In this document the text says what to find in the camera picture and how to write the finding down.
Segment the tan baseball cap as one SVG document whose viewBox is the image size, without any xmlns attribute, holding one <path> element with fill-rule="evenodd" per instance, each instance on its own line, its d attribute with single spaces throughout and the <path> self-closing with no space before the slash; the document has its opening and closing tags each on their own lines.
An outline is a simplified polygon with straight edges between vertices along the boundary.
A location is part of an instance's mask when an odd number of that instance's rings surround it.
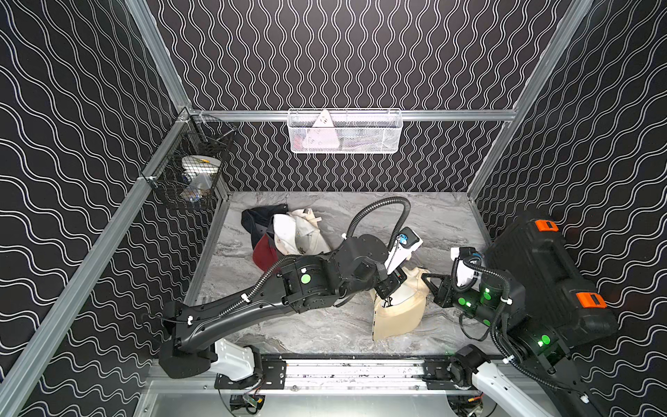
<svg viewBox="0 0 667 417">
<path fill-rule="evenodd" d="M 385 307 L 375 290 L 370 291 L 373 299 L 373 329 L 375 342 L 389 337 L 412 332 L 421 322 L 427 305 L 429 288 L 422 281 L 429 270 L 422 268 L 403 269 L 406 281 L 391 295 L 391 305 Z"/>
</svg>

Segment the cream baseball cap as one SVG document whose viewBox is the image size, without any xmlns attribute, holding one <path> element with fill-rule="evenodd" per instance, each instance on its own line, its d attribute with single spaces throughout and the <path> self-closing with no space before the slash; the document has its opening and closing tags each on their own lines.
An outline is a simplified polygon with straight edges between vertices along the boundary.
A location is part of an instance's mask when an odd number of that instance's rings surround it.
<svg viewBox="0 0 667 417">
<path fill-rule="evenodd" d="M 311 208 L 288 213 L 295 220 L 295 248 L 301 255 L 328 253 L 331 247 L 321 234 L 318 217 Z"/>
</svg>

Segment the red baseball cap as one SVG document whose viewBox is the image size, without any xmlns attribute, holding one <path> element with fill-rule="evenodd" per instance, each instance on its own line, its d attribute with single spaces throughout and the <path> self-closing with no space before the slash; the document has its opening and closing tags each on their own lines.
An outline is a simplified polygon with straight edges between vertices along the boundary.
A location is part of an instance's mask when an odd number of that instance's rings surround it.
<svg viewBox="0 0 667 417">
<path fill-rule="evenodd" d="M 274 238 L 271 234 L 265 234 L 254 247 L 252 259 L 254 264 L 261 270 L 267 271 L 282 257 L 276 248 Z"/>
</svg>

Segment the navy baseball cap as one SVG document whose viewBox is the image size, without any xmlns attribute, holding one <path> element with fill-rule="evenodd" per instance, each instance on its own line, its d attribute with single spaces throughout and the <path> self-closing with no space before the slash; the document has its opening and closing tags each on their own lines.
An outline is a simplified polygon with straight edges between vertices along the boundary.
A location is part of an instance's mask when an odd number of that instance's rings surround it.
<svg viewBox="0 0 667 417">
<path fill-rule="evenodd" d="M 287 213 L 288 205 L 285 203 L 243 210 L 243 212 L 241 212 L 241 225 L 243 229 L 250 234 L 252 248 L 256 248 L 257 244 L 264 238 L 264 236 L 273 239 L 274 216 L 286 215 Z"/>
</svg>

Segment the white baseball cap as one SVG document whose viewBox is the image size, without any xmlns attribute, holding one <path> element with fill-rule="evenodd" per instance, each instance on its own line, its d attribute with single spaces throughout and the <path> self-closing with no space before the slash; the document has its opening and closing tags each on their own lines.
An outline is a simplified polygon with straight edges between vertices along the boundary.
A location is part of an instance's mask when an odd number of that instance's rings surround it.
<svg viewBox="0 0 667 417">
<path fill-rule="evenodd" d="M 303 255 L 300 246 L 299 221 L 290 214 L 277 214 L 273 217 L 274 245 L 283 255 Z"/>
</svg>

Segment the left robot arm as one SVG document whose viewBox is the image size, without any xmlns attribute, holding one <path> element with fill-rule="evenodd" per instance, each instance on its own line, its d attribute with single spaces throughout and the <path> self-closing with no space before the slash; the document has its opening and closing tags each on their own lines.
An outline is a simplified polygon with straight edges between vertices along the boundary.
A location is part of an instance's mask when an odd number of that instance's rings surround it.
<svg viewBox="0 0 667 417">
<path fill-rule="evenodd" d="M 402 211 L 388 243 L 373 235 L 354 234 L 367 215 L 394 204 Z M 256 384 L 263 377 L 259 350 L 227 342 L 226 336 L 282 316 L 339 308 L 369 290 L 390 300 L 406 281 L 399 270 L 405 258 L 398 248 L 413 237 L 403 230 L 410 211 L 411 203 L 405 197 L 380 199 L 354 216 L 335 250 L 285 255 L 254 285 L 217 301 L 196 306 L 169 302 L 160 317 L 170 338 L 160 347 L 159 366 L 172 379 L 211 371 L 238 387 Z"/>
</svg>

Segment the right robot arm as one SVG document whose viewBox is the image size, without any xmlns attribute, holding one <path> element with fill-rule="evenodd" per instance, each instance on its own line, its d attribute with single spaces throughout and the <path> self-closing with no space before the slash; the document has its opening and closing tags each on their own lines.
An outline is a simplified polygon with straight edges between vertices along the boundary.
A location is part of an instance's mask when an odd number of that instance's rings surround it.
<svg viewBox="0 0 667 417">
<path fill-rule="evenodd" d="M 506 363 L 540 384 L 562 415 L 598 416 L 599 408 L 578 383 L 566 339 L 526 311 L 526 288 L 509 272 L 483 266 L 479 254 L 457 258 L 449 275 L 423 274 L 422 281 L 443 309 L 486 328 Z"/>
</svg>

